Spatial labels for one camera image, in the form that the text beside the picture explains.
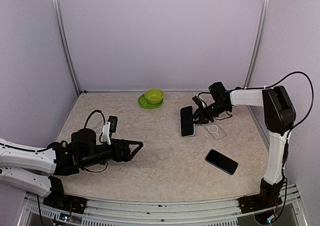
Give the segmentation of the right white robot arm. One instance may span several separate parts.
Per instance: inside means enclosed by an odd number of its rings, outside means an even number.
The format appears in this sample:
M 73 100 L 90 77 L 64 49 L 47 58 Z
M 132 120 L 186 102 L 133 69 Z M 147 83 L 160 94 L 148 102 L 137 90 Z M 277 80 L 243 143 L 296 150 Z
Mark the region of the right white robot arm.
M 296 119 L 295 109 L 284 86 L 227 90 L 222 82 L 216 82 L 209 87 L 209 93 L 214 102 L 208 106 L 198 96 L 192 98 L 198 108 L 188 121 L 208 124 L 223 112 L 231 112 L 233 106 L 263 108 L 264 123 L 269 132 L 268 163 L 263 180 L 270 185 L 281 182 L 289 154 L 290 132 Z

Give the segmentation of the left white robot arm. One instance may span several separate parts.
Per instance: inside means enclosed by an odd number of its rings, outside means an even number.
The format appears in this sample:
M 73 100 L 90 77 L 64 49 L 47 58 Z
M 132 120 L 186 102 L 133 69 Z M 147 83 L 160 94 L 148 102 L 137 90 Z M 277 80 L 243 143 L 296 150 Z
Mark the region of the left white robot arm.
M 71 135 L 70 144 L 53 142 L 36 148 L 0 141 L 0 178 L 43 198 L 50 197 L 59 208 L 70 203 L 59 176 L 78 174 L 80 170 L 108 161 L 129 162 L 142 149 L 139 141 L 111 139 L 111 144 L 96 143 L 92 129 L 84 128 Z

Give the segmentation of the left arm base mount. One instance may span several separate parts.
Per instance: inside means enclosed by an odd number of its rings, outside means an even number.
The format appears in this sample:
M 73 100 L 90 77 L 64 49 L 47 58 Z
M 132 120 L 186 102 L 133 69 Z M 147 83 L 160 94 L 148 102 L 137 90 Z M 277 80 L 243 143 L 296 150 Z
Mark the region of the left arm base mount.
M 44 197 L 43 204 L 52 208 L 84 214 L 87 199 L 84 197 L 66 194 L 62 181 L 59 178 L 49 176 L 50 192 Z

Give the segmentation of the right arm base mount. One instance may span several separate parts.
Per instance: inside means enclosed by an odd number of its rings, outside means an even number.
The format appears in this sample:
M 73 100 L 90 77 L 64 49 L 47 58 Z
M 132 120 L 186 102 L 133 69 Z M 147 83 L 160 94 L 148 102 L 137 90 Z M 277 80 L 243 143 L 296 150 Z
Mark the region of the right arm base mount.
M 260 182 L 260 192 L 253 195 L 245 195 L 238 199 L 242 213 L 249 213 L 282 204 L 280 190 L 285 180 L 275 184 L 269 184 L 264 179 Z

